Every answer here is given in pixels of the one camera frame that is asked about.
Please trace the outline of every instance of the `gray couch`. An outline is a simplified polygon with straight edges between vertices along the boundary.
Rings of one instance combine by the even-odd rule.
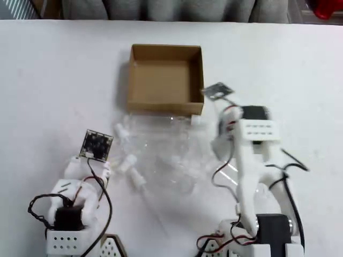
[[[65,19],[288,23],[288,0],[63,0]]]

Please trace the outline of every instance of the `black circuit board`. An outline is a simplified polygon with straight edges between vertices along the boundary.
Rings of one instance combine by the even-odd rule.
[[[110,135],[87,130],[80,156],[89,157],[90,154],[93,154],[94,159],[106,161],[112,141],[113,137]]]

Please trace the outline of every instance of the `white table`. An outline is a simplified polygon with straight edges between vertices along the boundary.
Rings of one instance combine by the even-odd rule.
[[[205,85],[223,81],[246,103],[272,110],[285,148],[312,171],[290,171],[306,256],[342,256],[342,38],[334,26],[0,21],[1,255],[44,256],[43,225],[28,203],[52,189],[87,128],[112,134],[130,47],[153,43],[201,45]],[[203,114],[214,121],[211,104]],[[126,180],[109,193],[108,232],[129,256],[194,256],[198,236],[234,217],[231,197],[204,183],[187,198],[155,200],[165,236]],[[103,222],[105,210],[103,202]]]

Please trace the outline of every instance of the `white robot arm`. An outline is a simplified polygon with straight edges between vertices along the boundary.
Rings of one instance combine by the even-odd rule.
[[[226,99],[232,90],[216,84],[205,90],[212,101]],[[236,212],[238,222],[220,223],[219,245],[242,257],[303,257],[304,235],[294,198],[294,189],[286,169],[307,168],[281,148],[276,122],[261,106],[239,106],[231,103],[219,117],[218,136],[212,148],[220,160],[228,160],[233,150],[237,169],[238,187]],[[295,163],[284,165],[288,155]],[[256,215],[253,197],[258,183],[268,186],[281,207],[281,214]],[[301,244],[293,243],[291,236],[300,235]]]
[[[101,239],[109,225],[112,205],[106,191],[111,175],[106,161],[113,137],[88,130],[79,155],[72,157],[60,179],[50,194],[39,195],[32,200],[28,212],[46,226],[47,256],[96,257],[103,255]],[[109,218],[104,227],[96,219],[96,211],[102,195],[109,203]],[[51,197],[51,207],[47,219],[32,210],[39,198]],[[120,250],[116,245],[109,247],[106,254]],[[117,256],[125,256],[123,248]]]

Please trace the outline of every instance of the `open cardboard box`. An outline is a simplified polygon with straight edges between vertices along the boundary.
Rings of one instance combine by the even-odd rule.
[[[203,88],[201,47],[132,46],[129,111],[200,115],[204,105]]]

